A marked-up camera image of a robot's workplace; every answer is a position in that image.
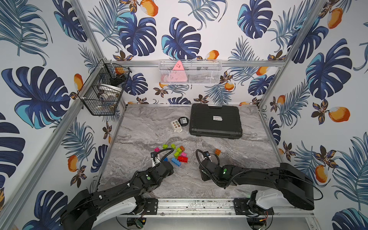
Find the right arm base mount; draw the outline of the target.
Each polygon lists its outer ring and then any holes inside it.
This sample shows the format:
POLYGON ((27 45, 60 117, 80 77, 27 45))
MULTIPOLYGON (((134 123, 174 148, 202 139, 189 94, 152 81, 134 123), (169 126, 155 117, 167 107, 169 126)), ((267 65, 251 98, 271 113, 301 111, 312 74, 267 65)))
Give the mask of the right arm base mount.
POLYGON ((274 215, 273 208, 264 209, 256 204, 250 198, 235 198, 233 200, 236 215, 244 215, 249 217, 274 215))

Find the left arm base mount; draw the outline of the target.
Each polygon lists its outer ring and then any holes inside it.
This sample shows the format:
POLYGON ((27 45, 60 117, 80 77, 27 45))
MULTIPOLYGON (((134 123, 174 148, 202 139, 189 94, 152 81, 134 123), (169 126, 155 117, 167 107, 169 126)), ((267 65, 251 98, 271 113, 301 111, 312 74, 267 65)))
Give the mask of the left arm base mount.
POLYGON ((129 212, 130 215, 156 215, 158 210, 159 200, 156 198, 144 198, 141 196, 135 197, 136 206, 129 212))

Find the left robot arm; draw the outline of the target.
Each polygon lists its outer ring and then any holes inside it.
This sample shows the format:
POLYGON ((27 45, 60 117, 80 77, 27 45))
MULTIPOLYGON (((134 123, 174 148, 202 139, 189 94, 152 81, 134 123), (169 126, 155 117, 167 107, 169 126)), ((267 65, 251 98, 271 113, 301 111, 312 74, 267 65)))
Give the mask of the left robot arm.
POLYGON ((164 159, 174 152, 173 148, 154 152, 156 157, 165 152, 155 166, 145 171, 136 171, 132 178, 118 186, 100 192, 89 193, 87 189, 80 191, 65 207, 60 216, 60 224, 65 230, 90 230, 97 217, 114 205, 129 198, 135 198, 158 188, 162 181, 173 174, 173 166, 164 159))

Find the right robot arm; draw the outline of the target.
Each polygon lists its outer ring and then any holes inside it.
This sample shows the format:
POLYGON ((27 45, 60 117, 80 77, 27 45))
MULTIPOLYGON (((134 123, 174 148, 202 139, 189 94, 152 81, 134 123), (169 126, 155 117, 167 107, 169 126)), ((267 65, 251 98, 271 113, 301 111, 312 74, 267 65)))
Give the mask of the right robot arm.
POLYGON ((210 159, 207 151, 195 151, 203 181, 212 180, 218 187, 253 185, 278 190, 294 207, 314 210, 314 190, 319 190, 312 179, 288 163, 279 167, 257 169, 235 165, 220 166, 210 159))

